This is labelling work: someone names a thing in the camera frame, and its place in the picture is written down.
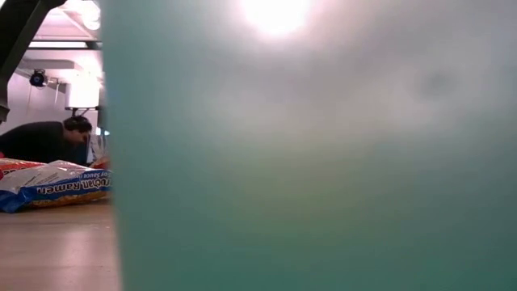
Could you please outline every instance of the metal frame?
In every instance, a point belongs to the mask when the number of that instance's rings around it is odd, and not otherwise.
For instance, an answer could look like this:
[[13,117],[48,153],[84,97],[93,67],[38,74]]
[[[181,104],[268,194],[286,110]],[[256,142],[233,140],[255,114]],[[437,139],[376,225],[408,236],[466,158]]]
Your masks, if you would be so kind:
[[0,8],[0,123],[9,113],[7,84],[51,9],[66,0],[6,0]]
[[81,113],[79,116],[83,116],[85,115],[88,111],[90,110],[93,110],[93,111],[100,111],[100,106],[95,106],[94,108],[65,108],[65,110],[70,110],[72,111],[72,117],[75,117],[78,115],[78,111],[79,110],[83,110],[84,112]]

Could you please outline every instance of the ceiling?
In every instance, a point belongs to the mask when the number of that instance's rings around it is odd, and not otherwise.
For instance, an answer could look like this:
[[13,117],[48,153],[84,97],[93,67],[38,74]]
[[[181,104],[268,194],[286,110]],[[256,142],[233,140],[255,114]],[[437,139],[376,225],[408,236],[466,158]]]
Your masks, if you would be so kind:
[[[94,1],[67,1],[65,5],[48,13],[40,30],[36,33],[33,43],[63,44],[73,41],[100,41],[100,30],[89,29],[92,26],[88,23],[88,19],[91,19],[89,15],[92,13],[97,18],[99,17],[100,9]],[[26,51],[17,72],[19,74],[31,74],[31,69],[46,69],[30,68],[30,64],[35,63],[35,61],[38,61],[37,63],[41,63],[40,61],[72,61],[77,64],[76,73],[91,74],[99,81],[102,82],[103,80],[103,61],[100,50],[88,48],[30,48]],[[69,70],[49,70],[47,75],[50,78],[57,79],[58,82],[68,82],[67,78],[70,73]]]

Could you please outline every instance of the green plastic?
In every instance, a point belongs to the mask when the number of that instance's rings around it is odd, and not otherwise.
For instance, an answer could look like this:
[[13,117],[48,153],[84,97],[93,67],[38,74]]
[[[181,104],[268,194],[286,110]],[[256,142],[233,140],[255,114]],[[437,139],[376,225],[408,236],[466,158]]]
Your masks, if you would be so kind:
[[124,289],[517,290],[517,5],[316,2],[103,3]]

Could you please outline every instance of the ramen package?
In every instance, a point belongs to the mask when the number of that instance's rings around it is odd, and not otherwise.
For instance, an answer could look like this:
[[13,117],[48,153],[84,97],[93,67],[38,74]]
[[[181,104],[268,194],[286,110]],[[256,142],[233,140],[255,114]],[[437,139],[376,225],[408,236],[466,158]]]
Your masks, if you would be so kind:
[[70,162],[51,162],[7,173],[0,179],[0,210],[72,205],[104,198],[111,172]]

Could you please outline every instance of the person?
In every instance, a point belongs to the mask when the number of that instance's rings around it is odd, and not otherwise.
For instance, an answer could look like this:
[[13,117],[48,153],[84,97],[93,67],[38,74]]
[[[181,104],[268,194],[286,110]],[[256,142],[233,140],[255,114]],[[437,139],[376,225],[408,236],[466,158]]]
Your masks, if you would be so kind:
[[63,122],[48,121],[21,125],[0,136],[0,153],[4,158],[31,162],[62,160],[80,165],[86,163],[87,142],[92,126],[83,116]]

